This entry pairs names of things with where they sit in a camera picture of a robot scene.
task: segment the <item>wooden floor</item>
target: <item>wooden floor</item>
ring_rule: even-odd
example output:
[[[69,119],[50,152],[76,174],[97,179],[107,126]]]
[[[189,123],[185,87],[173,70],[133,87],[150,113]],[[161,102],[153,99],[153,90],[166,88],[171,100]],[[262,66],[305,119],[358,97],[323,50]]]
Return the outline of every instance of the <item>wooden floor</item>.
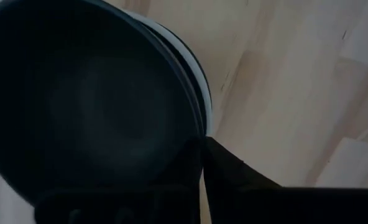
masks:
[[[368,0],[107,2],[190,46],[214,137],[281,185],[314,185],[342,138],[368,129]]]

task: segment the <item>light wood surface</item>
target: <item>light wood surface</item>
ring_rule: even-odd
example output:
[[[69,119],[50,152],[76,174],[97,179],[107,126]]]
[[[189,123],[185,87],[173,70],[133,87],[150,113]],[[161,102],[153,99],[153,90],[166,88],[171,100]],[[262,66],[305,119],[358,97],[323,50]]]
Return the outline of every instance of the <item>light wood surface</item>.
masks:
[[[35,224],[34,208],[0,176],[0,223]]]
[[[368,128],[368,0],[106,1],[188,44],[214,137],[281,185],[315,185],[342,139]]]
[[[368,143],[343,138],[316,186],[368,188]]]

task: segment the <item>wood grain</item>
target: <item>wood grain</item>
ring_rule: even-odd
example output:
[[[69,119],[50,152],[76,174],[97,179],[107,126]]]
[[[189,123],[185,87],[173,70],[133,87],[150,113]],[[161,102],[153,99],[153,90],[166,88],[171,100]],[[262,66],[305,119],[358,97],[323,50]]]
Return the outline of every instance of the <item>wood grain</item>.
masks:
[[[214,137],[279,184],[314,185],[342,139],[368,128],[368,0],[106,1],[187,43]]]
[[[317,187],[368,187],[368,143],[343,138]]]

